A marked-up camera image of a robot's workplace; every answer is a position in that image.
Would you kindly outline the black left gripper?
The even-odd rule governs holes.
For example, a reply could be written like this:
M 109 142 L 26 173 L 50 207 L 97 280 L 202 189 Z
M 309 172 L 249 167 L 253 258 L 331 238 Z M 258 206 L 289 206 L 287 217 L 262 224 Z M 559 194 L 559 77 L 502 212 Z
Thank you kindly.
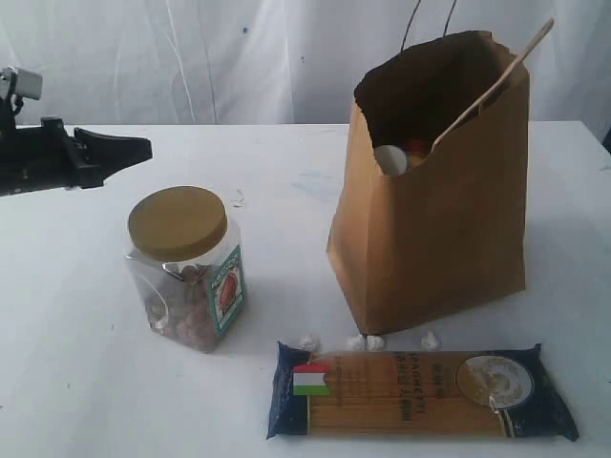
M 45 117 L 34 127 L 18 128 L 20 96 L 1 100 L 1 195 L 56 188 L 92 189 L 124 169 L 153 157 L 147 138 L 114 136 L 75 128 L 69 135 L 63 120 Z

